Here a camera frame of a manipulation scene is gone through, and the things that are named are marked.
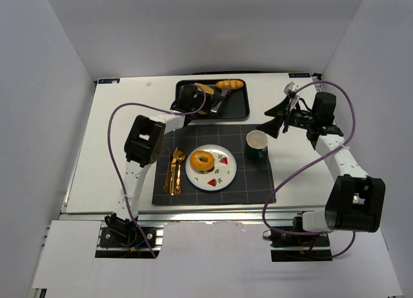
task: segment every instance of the cup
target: cup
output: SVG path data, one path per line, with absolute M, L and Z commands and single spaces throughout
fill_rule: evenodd
M 259 130 L 252 130 L 245 141 L 245 155 L 258 163 L 264 161 L 267 154 L 267 135 Z

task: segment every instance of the gold knife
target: gold knife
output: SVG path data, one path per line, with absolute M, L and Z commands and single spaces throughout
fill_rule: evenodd
M 169 193 L 171 196 L 175 195 L 175 171 L 176 171 L 176 154 L 178 152 L 178 147 L 176 147 L 174 151 L 174 155 L 172 156 L 172 163 L 170 165 L 170 171 L 172 172 L 172 176 L 170 177 L 170 184 L 169 184 Z

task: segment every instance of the bagel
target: bagel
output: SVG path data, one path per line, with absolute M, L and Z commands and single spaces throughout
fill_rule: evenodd
M 195 151 L 189 159 L 192 167 L 199 171 L 208 171 L 214 167 L 214 156 L 206 151 Z

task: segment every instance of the wall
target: wall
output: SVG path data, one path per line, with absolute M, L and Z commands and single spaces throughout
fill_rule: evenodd
M 0 0 L 0 288 L 26 297 L 93 82 L 47 0 Z
M 49 0 L 94 79 L 322 72 L 361 0 Z
M 323 76 L 350 94 L 357 116 L 352 153 L 386 183 L 381 229 L 405 297 L 413 297 L 412 5 L 413 0 L 363 0 Z M 343 98 L 336 112 L 348 134 Z

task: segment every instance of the white plate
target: white plate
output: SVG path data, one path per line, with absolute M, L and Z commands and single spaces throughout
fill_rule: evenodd
M 214 169 L 211 172 L 195 170 L 189 159 L 196 151 L 210 152 L 215 159 Z M 222 190 L 227 187 L 237 173 L 237 163 L 234 156 L 226 148 L 219 145 L 207 144 L 197 147 L 189 154 L 185 163 L 186 176 L 189 181 L 202 190 Z

